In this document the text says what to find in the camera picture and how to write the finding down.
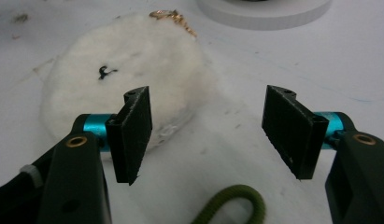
white table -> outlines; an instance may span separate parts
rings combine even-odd
[[[247,184],[266,201],[265,223],[331,223],[324,182],[334,152],[321,152],[313,180],[296,180],[261,128],[265,88],[293,90],[313,111],[345,112],[384,140],[384,0],[334,0],[319,20],[270,32],[216,23],[191,0],[0,0],[0,186],[55,144],[38,119],[55,57],[119,15],[175,8],[198,33],[220,93],[146,155],[131,187],[104,161],[113,222],[188,223],[220,189]],[[27,22],[12,22],[22,13]],[[250,209],[227,204],[212,223],[242,223]]]

teal metal joint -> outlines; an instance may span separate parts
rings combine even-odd
[[[332,149],[328,143],[336,137],[336,132],[343,131],[343,121],[335,112],[314,112],[315,115],[323,116],[329,120],[328,129],[326,130],[325,140],[321,149]]]
[[[101,152],[110,151],[110,147],[107,142],[107,128],[105,123],[111,116],[111,114],[91,114],[84,122],[83,131],[95,134],[95,136],[99,139]]]

polishing pad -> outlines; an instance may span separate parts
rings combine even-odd
[[[45,80],[41,119],[56,141],[80,114],[114,114],[129,90],[149,86],[157,147],[212,92],[214,78],[196,38],[171,20],[128,15],[81,36]]]

green cord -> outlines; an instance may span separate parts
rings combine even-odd
[[[234,185],[227,189],[223,189],[218,192],[203,210],[198,214],[192,224],[206,224],[211,218],[214,217],[215,213],[227,202],[235,198],[244,198],[252,203],[253,211],[247,224],[262,224],[265,215],[265,205],[262,195],[246,185]]]

white round object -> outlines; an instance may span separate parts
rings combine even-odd
[[[332,0],[197,0],[214,21],[249,30],[282,30],[301,26],[321,17]]]
[[[99,69],[113,71],[100,79]],[[148,148],[168,139],[212,90],[196,39],[171,20],[129,15],[80,37],[50,71],[41,119],[56,141],[80,114],[115,114],[123,95],[149,86],[153,131]]]

